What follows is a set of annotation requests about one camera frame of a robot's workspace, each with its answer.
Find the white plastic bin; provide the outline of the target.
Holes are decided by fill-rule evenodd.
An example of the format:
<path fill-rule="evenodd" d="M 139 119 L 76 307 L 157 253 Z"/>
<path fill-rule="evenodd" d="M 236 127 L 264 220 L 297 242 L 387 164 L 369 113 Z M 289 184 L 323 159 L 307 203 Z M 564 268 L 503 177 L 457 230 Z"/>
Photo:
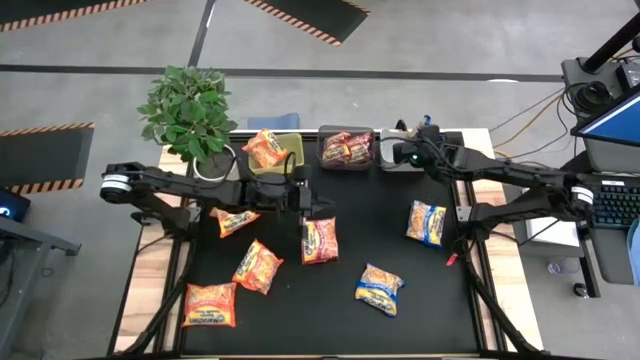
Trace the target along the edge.
<path fill-rule="evenodd" d="M 413 129 L 401 130 L 395 128 L 383 128 L 380 131 L 379 141 L 379 165 L 387 172 L 423 172 L 422 168 L 414 168 L 408 161 L 403 164 L 395 164 L 392 145 L 398 142 L 407 142 Z"/>

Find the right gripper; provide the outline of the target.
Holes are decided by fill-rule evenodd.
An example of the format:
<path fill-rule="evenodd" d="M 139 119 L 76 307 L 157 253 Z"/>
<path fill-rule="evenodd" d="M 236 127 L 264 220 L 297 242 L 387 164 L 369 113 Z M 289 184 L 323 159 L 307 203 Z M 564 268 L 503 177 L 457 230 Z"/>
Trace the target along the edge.
<path fill-rule="evenodd" d="M 419 124 L 412 131 L 407 142 L 398 142 L 392 145 L 395 153 L 395 164 L 403 164 L 407 161 L 414 168 L 422 168 L 428 173 L 438 173 L 446 169 L 443 155 L 436 144 L 440 130 L 436 125 Z"/>

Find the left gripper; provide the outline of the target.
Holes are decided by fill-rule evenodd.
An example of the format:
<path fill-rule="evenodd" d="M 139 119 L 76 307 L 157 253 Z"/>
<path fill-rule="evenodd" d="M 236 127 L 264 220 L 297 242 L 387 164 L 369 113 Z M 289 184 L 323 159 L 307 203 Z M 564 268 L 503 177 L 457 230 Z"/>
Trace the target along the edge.
<path fill-rule="evenodd" d="M 309 187 L 310 165 L 294 166 L 291 173 L 256 174 L 249 167 L 241 173 L 241 207 L 254 212 L 296 213 L 300 227 L 312 216 L 334 216 L 335 202 L 314 194 Z"/>

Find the orange Maruchan noodle pack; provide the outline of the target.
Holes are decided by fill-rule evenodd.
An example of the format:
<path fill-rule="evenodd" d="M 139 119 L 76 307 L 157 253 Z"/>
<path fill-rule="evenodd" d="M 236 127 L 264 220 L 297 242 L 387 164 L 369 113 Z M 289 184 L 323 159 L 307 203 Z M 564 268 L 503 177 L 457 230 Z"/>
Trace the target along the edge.
<path fill-rule="evenodd" d="M 232 281 L 244 288 L 267 295 L 283 260 L 255 239 L 237 267 Z"/>
<path fill-rule="evenodd" d="M 260 215 L 252 211 L 244 211 L 241 213 L 230 213 L 216 207 L 213 207 L 209 215 L 218 220 L 219 236 L 225 238 L 242 227 L 257 220 Z"/>
<path fill-rule="evenodd" d="M 182 327 L 236 326 L 236 284 L 198 286 L 188 284 Z"/>
<path fill-rule="evenodd" d="M 260 168 L 278 165 L 289 154 L 289 151 L 269 129 L 260 130 L 242 149 Z"/>

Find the red Maruchan noodle pack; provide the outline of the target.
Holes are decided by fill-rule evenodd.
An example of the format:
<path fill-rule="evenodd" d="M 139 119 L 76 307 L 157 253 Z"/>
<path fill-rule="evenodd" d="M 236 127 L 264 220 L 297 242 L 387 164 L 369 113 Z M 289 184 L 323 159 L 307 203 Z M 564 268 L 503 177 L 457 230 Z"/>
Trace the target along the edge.
<path fill-rule="evenodd" d="M 302 263 L 325 263 L 339 258 L 336 219 L 307 220 L 302 238 Z"/>
<path fill-rule="evenodd" d="M 350 151 L 349 163 L 365 163 L 371 158 L 371 134 L 364 133 L 353 136 L 347 140 Z"/>
<path fill-rule="evenodd" d="M 330 136 L 324 141 L 322 160 L 324 162 L 345 162 L 351 157 L 351 151 L 347 145 L 350 138 L 348 132 L 340 132 Z"/>

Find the white printed sheet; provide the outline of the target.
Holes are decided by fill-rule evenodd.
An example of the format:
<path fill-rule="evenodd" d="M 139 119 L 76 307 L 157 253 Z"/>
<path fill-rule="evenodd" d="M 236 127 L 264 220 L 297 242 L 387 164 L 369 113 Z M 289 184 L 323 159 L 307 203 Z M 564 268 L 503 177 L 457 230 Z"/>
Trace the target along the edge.
<path fill-rule="evenodd" d="M 579 247 L 577 227 L 574 222 L 545 217 L 525 221 L 527 238 L 534 242 Z"/>

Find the grey metal cart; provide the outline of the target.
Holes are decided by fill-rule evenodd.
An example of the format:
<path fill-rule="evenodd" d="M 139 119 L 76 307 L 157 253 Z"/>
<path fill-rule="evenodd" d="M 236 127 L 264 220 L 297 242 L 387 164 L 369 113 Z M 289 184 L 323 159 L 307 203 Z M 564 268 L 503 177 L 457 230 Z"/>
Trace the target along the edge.
<path fill-rule="evenodd" d="M 0 217 L 0 360 L 7 360 L 51 250 L 77 256 L 81 245 Z"/>

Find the black table mat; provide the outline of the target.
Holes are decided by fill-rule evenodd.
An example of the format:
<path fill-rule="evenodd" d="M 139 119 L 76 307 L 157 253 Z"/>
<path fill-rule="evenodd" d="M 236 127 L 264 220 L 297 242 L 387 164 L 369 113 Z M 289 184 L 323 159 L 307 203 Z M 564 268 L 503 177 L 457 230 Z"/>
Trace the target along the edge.
<path fill-rule="evenodd" d="M 298 216 L 274 213 L 221 238 L 218 222 L 204 217 L 188 280 L 227 283 L 257 239 L 283 260 L 267 295 L 238 288 L 236 326 L 190 326 L 183 330 L 186 355 L 434 355 L 473 353 L 478 348 L 466 269 L 447 267 L 457 237 L 456 218 L 445 218 L 443 245 L 429 247 L 406 236 L 414 200 L 455 207 L 452 189 L 421 172 L 392 173 L 323 169 L 314 138 L 304 140 L 311 187 L 335 202 L 339 258 L 301 261 Z M 356 283 L 367 263 L 405 281 L 398 313 L 389 317 L 356 300 Z"/>

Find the grey translucent plastic bin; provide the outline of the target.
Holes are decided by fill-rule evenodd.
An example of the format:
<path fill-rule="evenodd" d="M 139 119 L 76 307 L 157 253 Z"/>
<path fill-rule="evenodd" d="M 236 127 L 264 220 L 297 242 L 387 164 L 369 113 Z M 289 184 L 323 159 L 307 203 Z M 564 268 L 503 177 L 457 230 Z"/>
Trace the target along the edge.
<path fill-rule="evenodd" d="M 361 135 L 364 133 L 371 134 L 371 158 L 368 162 L 365 163 L 349 163 L 348 160 L 345 162 L 324 162 L 322 160 L 322 152 L 324 150 L 324 141 L 326 138 L 336 135 L 340 132 L 348 132 L 350 134 L 350 138 L 353 136 Z M 376 133 L 373 129 L 367 127 L 358 127 L 358 126 L 341 126 L 341 125 L 322 125 L 318 129 L 317 133 L 317 150 L 316 156 L 320 162 L 320 166 L 327 170 L 337 170 L 337 171 L 366 171 L 368 170 L 374 163 L 376 158 Z"/>

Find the dark device with blue light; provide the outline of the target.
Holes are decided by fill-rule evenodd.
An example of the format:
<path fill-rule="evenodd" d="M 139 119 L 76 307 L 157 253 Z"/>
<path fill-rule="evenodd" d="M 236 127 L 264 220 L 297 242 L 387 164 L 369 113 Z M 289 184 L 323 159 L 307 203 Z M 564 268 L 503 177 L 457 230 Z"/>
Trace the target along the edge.
<path fill-rule="evenodd" d="M 29 199 L 0 188 L 0 217 L 22 222 L 30 205 L 31 201 Z"/>

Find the yellow-green plastic bin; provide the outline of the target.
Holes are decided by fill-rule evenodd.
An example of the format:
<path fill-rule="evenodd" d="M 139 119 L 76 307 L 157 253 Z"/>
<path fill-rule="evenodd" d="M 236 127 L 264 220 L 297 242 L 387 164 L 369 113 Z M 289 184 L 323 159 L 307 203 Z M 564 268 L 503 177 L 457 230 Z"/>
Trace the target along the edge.
<path fill-rule="evenodd" d="M 284 165 L 285 161 L 282 160 L 279 164 L 272 167 L 260 167 L 252 157 L 249 157 L 248 166 L 254 173 L 290 173 L 295 166 L 301 166 L 304 164 L 304 145 L 302 136 L 299 133 L 276 133 L 275 137 L 285 149 L 290 153 L 294 153 L 295 156 L 289 160 L 287 165 Z"/>

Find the black backlit keyboard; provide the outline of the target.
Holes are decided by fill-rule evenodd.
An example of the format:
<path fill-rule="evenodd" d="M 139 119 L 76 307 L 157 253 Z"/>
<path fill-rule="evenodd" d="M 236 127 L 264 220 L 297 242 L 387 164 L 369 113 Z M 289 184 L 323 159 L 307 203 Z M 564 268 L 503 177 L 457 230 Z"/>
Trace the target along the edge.
<path fill-rule="evenodd" d="M 628 229 L 640 218 L 640 182 L 602 181 L 593 190 L 596 228 Z"/>

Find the light blue object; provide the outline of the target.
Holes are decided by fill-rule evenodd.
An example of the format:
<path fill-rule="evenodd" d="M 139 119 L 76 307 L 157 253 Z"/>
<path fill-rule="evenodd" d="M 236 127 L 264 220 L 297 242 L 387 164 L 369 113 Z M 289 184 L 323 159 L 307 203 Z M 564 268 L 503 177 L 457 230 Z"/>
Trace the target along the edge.
<path fill-rule="evenodd" d="M 640 287 L 640 217 L 636 218 L 626 237 L 627 252 L 633 276 L 633 284 Z"/>

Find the black pole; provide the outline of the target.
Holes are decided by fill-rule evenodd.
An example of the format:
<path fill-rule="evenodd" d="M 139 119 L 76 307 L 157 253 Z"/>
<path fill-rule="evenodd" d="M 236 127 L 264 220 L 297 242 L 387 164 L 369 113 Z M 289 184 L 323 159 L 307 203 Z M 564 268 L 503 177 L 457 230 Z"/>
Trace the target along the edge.
<path fill-rule="evenodd" d="M 636 13 L 626 24 L 624 24 L 589 58 L 582 61 L 581 69 L 587 73 L 595 73 L 638 34 L 640 34 L 640 11 Z"/>

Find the black mat with striped edge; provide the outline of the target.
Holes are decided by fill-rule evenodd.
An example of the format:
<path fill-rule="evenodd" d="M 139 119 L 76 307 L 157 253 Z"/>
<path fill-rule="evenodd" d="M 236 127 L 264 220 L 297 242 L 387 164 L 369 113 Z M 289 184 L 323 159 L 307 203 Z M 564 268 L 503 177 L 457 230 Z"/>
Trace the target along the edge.
<path fill-rule="evenodd" d="M 150 0 L 0 0 L 0 32 L 97 14 Z"/>
<path fill-rule="evenodd" d="M 26 195 L 83 186 L 93 122 L 0 132 L 0 188 Z"/>
<path fill-rule="evenodd" d="M 352 0 L 244 0 L 332 46 L 341 46 L 369 17 Z"/>

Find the grey desk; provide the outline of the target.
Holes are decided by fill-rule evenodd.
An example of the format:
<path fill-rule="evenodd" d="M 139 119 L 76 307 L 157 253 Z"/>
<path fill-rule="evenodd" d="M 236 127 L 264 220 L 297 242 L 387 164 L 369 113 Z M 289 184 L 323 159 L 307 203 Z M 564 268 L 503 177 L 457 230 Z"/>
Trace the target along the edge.
<path fill-rule="evenodd" d="M 593 193 L 602 181 L 640 182 L 640 147 L 592 139 L 585 141 L 585 147 L 592 169 L 586 183 Z M 592 218 L 590 234 L 595 255 L 602 277 L 609 283 L 633 284 L 626 246 L 629 228 L 596 228 Z"/>

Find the computer monitor with blue screen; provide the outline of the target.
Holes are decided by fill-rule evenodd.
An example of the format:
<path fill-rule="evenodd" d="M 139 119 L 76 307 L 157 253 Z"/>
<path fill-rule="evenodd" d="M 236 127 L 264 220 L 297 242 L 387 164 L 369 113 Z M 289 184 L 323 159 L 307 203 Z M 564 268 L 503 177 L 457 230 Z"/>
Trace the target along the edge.
<path fill-rule="evenodd" d="M 570 130 L 577 137 L 640 147 L 640 83 Z"/>

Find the green leafy plant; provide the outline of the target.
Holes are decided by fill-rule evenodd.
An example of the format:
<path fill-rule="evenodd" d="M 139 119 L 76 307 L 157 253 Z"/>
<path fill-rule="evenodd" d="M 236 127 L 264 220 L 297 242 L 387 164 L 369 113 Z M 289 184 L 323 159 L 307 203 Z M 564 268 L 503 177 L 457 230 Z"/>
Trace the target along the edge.
<path fill-rule="evenodd" d="M 203 162 L 222 152 L 238 127 L 228 115 L 230 94 L 222 72 L 169 65 L 152 81 L 147 102 L 137 107 L 141 137 L 184 162 Z"/>

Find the white plant pot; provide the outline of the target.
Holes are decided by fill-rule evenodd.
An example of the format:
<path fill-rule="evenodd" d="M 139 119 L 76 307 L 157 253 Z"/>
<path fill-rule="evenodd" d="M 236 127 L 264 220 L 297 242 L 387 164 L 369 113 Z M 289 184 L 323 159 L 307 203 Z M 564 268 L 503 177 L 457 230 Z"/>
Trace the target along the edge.
<path fill-rule="evenodd" d="M 220 152 L 207 155 L 204 161 L 195 159 L 192 167 L 197 178 L 210 183 L 220 183 L 236 171 L 237 155 L 229 145 L 225 145 Z"/>

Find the grey box device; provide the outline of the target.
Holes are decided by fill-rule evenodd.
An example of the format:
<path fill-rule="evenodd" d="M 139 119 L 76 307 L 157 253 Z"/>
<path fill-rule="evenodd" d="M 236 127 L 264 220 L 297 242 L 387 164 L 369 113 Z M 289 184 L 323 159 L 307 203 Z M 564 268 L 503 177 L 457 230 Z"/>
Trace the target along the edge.
<path fill-rule="evenodd" d="M 640 84 L 640 64 L 607 62 L 594 73 L 585 72 L 580 64 L 585 58 L 564 60 L 561 63 L 563 79 L 574 101 L 578 90 L 591 82 L 601 82 L 613 99 L 626 94 Z"/>

